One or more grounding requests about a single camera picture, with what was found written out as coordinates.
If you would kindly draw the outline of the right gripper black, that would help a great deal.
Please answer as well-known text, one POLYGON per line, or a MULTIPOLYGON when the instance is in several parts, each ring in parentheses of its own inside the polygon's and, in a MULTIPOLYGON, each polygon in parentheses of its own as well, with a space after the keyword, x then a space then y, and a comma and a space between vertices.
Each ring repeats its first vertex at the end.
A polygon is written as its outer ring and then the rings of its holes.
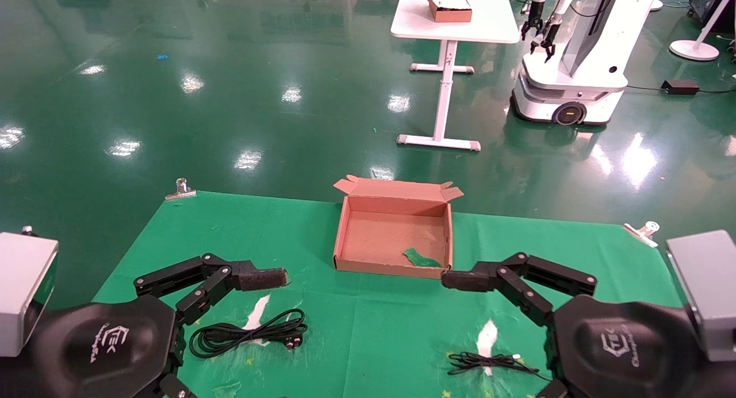
POLYGON ((441 283, 497 291, 534 324, 549 327, 554 379, 537 398, 735 395, 734 362, 707 358, 685 309, 597 301, 593 275, 522 252, 476 262, 471 270, 445 270, 441 283), (574 298, 554 312, 529 282, 574 298))

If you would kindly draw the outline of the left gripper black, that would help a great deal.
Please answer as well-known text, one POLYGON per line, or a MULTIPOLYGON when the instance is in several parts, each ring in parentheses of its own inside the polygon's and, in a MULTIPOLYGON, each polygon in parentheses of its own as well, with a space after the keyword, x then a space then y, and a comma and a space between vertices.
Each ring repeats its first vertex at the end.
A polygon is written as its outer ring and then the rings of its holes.
POLYGON ((194 324, 233 290, 287 282, 281 267, 258 269, 206 253, 135 278, 139 298, 132 301, 44 312, 21 353, 2 358, 1 395, 197 397, 176 376, 186 348, 182 325, 194 324), (158 299, 189 287, 175 311, 158 299))

